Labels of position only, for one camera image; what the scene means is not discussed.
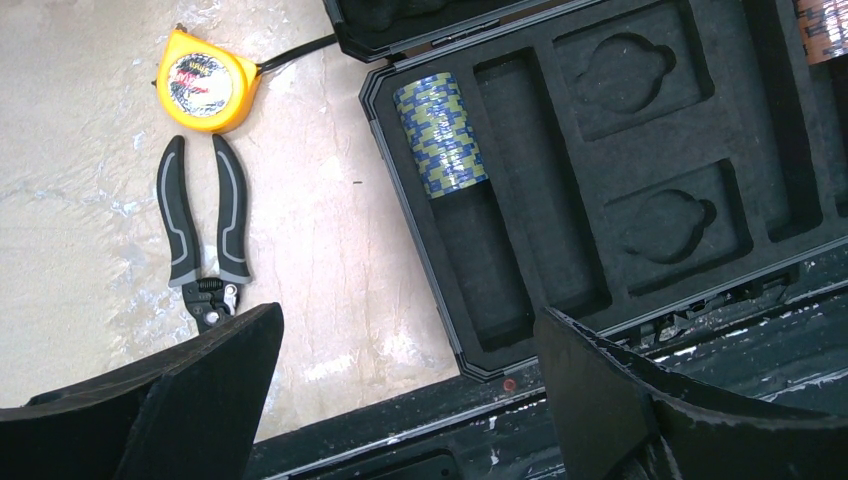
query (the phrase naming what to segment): black handle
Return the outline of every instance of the black handle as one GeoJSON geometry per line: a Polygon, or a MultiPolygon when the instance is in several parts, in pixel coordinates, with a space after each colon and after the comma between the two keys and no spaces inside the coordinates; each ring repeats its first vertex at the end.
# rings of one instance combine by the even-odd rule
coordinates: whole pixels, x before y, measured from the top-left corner
{"type": "Polygon", "coordinates": [[[156,177],[156,197],[171,244],[169,287],[179,287],[200,278],[200,244],[191,218],[185,185],[185,139],[171,140],[156,177]]]}
{"type": "Polygon", "coordinates": [[[212,136],[218,160],[218,264],[221,280],[244,285],[250,283],[250,269],[244,245],[247,226],[247,180],[235,152],[224,137],[212,136]]]}

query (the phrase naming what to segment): case lid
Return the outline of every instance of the case lid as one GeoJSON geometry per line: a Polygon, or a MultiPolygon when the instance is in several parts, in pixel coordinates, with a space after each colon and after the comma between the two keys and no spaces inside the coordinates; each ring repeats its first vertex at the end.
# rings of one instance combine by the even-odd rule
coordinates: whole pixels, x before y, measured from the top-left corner
{"type": "Polygon", "coordinates": [[[324,6],[342,52],[370,63],[438,48],[568,1],[324,0],[324,6]]]}

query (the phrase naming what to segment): case hinge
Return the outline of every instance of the case hinge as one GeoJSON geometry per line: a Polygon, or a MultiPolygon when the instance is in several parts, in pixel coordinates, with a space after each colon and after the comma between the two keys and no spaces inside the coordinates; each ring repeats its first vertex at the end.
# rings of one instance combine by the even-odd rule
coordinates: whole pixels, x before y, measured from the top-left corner
{"type": "Polygon", "coordinates": [[[472,35],[477,35],[478,33],[485,32],[486,30],[491,30],[500,25],[500,23],[500,19],[490,20],[486,23],[481,23],[479,25],[475,25],[460,32],[453,33],[451,35],[448,35],[447,37],[442,37],[437,40],[433,40],[432,42],[430,42],[430,44],[433,46],[433,48],[443,47],[445,45],[462,40],[463,38],[468,38],[472,35]]]}

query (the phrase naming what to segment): stack of poker chips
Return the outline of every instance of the stack of poker chips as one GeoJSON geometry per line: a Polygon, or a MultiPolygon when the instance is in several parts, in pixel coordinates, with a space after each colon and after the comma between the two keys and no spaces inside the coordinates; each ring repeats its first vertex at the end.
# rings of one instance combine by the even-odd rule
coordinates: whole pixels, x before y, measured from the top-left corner
{"type": "Polygon", "coordinates": [[[453,74],[412,82],[394,100],[428,198],[489,179],[453,74]]]}

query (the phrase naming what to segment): metal bolt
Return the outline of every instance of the metal bolt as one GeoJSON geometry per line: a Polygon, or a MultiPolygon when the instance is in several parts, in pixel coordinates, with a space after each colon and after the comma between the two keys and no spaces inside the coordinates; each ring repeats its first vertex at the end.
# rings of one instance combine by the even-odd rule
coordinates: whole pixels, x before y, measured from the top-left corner
{"type": "Polygon", "coordinates": [[[221,316],[218,315],[218,312],[209,312],[205,317],[203,317],[203,321],[205,321],[206,325],[209,325],[210,327],[218,323],[218,320],[220,319],[221,316]]]}

